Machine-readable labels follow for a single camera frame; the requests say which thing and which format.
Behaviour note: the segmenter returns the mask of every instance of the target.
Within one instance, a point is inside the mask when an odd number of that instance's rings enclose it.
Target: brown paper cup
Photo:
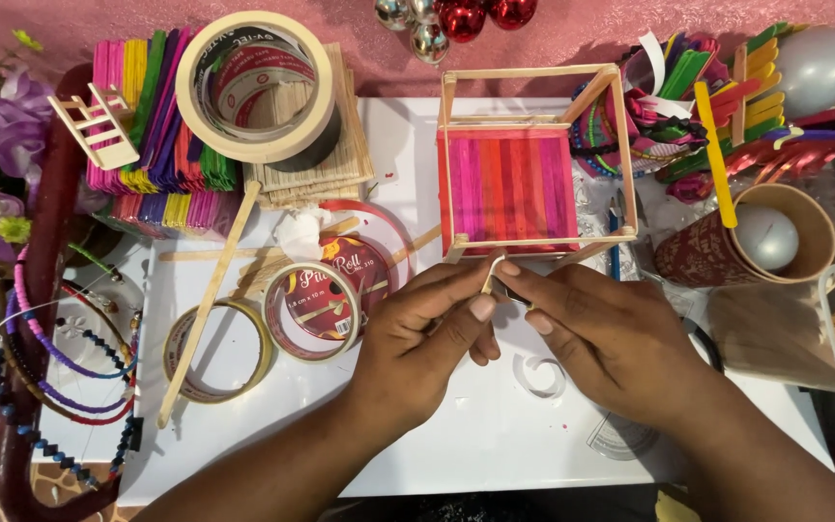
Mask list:
[[[724,227],[720,212],[692,223],[656,249],[656,269],[665,279],[692,288],[752,282],[793,283],[817,278],[835,254],[835,233],[827,213],[800,190],[787,185],[755,185],[734,204],[755,203],[781,211],[798,230],[798,254],[779,274],[756,267]]]

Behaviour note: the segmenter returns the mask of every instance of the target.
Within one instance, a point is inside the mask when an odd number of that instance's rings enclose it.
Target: white ball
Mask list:
[[[736,222],[736,243],[756,267],[778,272],[798,254],[798,230],[782,212],[741,204],[736,208]]]

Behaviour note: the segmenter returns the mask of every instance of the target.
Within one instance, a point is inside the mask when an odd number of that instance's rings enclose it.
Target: masking tape roll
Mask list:
[[[189,129],[226,157],[305,170],[340,139],[333,77],[328,53],[300,23],[244,11],[215,20],[192,39],[176,71],[176,100]],[[304,109],[284,124],[247,128],[261,93],[285,81],[314,85]]]
[[[277,306],[276,301],[283,291],[283,283],[286,278],[299,270],[308,270],[318,272],[336,282],[341,288],[341,295],[344,301],[350,306],[350,330],[346,338],[343,339],[341,345],[332,350],[315,351],[302,348],[299,344],[288,338],[288,334],[282,328],[279,322],[279,313],[284,306]],[[350,279],[347,279],[340,271],[322,263],[295,263],[282,268],[272,279],[269,279],[269,284],[262,293],[262,321],[273,337],[275,344],[282,348],[289,356],[301,362],[328,362],[335,359],[349,350],[355,343],[359,335],[360,328],[363,326],[363,308],[360,305],[359,289],[354,289]]]
[[[217,306],[233,308],[247,316],[247,319],[253,323],[257,334],[260,336],[260,359],[257,360],[253,374],[250,375],[247,383],[236,390],[217,393],[210,392],[202,389],[200,386],[196,386],[186,376],[186,380],[183,381],[183,385],[179,389],[179,395],[200,404],[218,404],[247,393],[250,388],[260,384],[262,377],[266,374],[266,370],[269,369],[269,362],[273,358],[273,343],[269,338],[269,334],[266,332],[266,327],[262,323],[260,314],[256,313],[256,310],[245,304],[224,299],[215,301],[212,308]],[[192,330],[192,324],[195,323],[196,312],[198,310],[199,307],[194,306],[182,314],[173,324],[170,333],[166,337],[166,342],[163,343],[163,371],[166,373],[167,380],[171,381],[173,375],[176,373],[176,367],[179,366],[179,360],[182,357],[183,349],[186,347],[186,340],[188,339],[189,332]]]

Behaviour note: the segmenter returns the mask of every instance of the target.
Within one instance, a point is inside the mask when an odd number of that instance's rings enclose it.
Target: silver christmas ball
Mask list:
[[[440,21],[440,15],[433,8],[434,0],[407,0],[411,17],[421,25],[433,25]]]
[[[798,254],[798,230],[782,212],[756,204],[736,208],[736,243],[756,267],[778,272]]]
[[[411,51],[424,63],[437,65],[450,50],[450,40],[439,25],[418,25],[411,29]]]
[[[376,18],[383,27],[404,30],[414,20],[407,0],[376,0]]]
[[[812,27],[783,39],[775,70],[778,85],[762,96],[785,93],[785,118],[794,120],[835,105],[835,27]]]

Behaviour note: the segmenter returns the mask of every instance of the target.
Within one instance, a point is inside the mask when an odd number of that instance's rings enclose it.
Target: yellow popsicle stick upright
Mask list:
[[[720,142],[717,140],[717,127],[713,125],[711,96],[708,94],[707,84],[704,82],[695,84],[695,102],[698,104],[698,115],[702,118],[702,125],[708,131],[709,143],[705,149],[708,154],[708,162],[711,163],[711,176],[713,177],[714,191],[717,193],[717,204],[720,205],[720,218],[725,227],[734,229],[736,228],[736,212],[733,208],[733,198],[730,197],[730,185],[726,182],[724,154],[720,151]]]

